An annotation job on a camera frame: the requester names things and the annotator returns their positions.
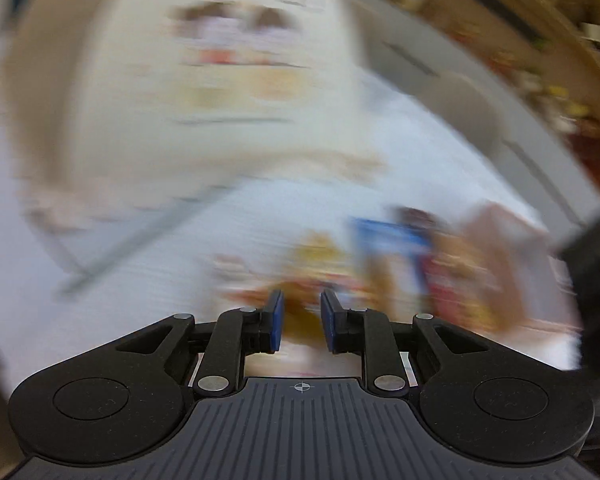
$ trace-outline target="white table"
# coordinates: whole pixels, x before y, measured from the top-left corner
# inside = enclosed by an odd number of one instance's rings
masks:
[[[352,217],[386,219],[387,206],[412,206],[457,223],[487,200],[534,224],[535,210],[462,137],[374,76],[361,73],[386,168],[369,186],[350,182],[248,180],[122,261],[76,296],[58,292],[71,275],[49,256],[22,215],[18,181],[0,117],[0,385],[27,376],[175,312],[199,320],[210,308],[215,254],[238,254],[275,272],[307,229],[350,248]],[[503,341],[560,368],[574,365],[575,339],[525,332]]]

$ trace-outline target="crosshair marking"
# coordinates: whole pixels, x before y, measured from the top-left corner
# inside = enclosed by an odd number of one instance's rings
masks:
[[[295,386],[292,386],[293,389],[298,390],[301,394],[309,391],[309,388],[313,388],[313,386],[309,386],[307,383],[298,383]]]

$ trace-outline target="black object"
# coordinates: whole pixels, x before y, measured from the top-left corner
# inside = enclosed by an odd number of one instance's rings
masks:
[[[513,10],[509,9],[500,0],[475,0],[493,12],[496,16],[509,23],[515,31],[536,49],[544,50],[548,44],[547,38],[542,36],[535,28],[520,18]]]
[[[573,280],[584,331],[582,366],[600,377],[600,218],[560,253]]]
[[[216,323],[176,315],[24,381],[9,409],[28,457],[9,478],[595,478],[574,459],[594,415],[580,378],[429,315],[392,323],[330,291],[321,310],[362,380],[242,377],[278,349],[280,293]]]

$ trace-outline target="snack bag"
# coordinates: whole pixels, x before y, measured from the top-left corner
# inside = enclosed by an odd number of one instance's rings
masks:
[[[429,289],[429,301],[433,314],[445,321],[462,325],[464,307],[455,278],[446,267],[440,265],[433,254],[421,257],[420,265]]]
[[[286,270],[288,292],[298,297],[303,307],[320,313],[320,293],[331,288],[344,308],[364,303],[368,293],[358,279],[348,256],[327,233],[310,232],[292,251]]]
[[[457,316],[443,317],[474,332],[494,332],[496,318],[487,304],[485,291],[497,286],[484,264],[482,253],[464,237],[437,231],[433,237],[436,259],[455,280],[460,309]]]
[[[356,243],[369,280],[373,307],[394,321],[411,322],[428,312],[427,290],[418,259],[430,252],[427,241],[407,227],[357,219]]]

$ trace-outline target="colorful food package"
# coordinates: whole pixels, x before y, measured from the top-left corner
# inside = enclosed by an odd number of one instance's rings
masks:
[[[291,254],[285,281],[289,292],[303,307],[320,311],[320,293],[333,289],[344,308],[366,301],[363,280],[356,277],[350,257],[341,251],[327,233],[310,232]]]
[[[365,270],[372,306],[393,321],[411,322],[428,312],[427,289],[418,264],[429,243],[406,226],[356,219],[356,245]]]
[[[432,313],[442,319],[462,325],[462,300],[456,290],[456,280],[446,267],[440,265],[433,254],[421,257],[420,265],[429,289]]]
[[[564,276],[556,277],[547,232],[498,203],[469,219],[463,235],[494,276],[485,297],[499,330],[526,326],[549,332],[579,330],[580,318]]]
[[[282,277],[268,278],[251,272],[234,256],[216,257],[221,278],[218,314],[240,306],[261,307],[274,289],[285,295],[285,317],[280,350],[274,355],[254,354],[245,360],[251,376],[356,376],[360,358],[334,356],[326,345],[320,320],[320,293],[332,288],[344,307],[365,302],[368,292],[358,280],[346,253],[326,233],[310,232],[289,253]]]
[[[469,330],[493,331],[494,317],[483,290],[494,280],[480,251],[426,211],[403,207],[397,215],[401,224],[430,242],[430,253],[420,256],[418,264],[432,312]]]
[[[436,259],[454,278],[461,305],[459,319],[452,322],[474,332],[493,332],[497,320],[486,292],[497,283],[484,263],[482,253],[459,235],[437,231],[433,238]]]

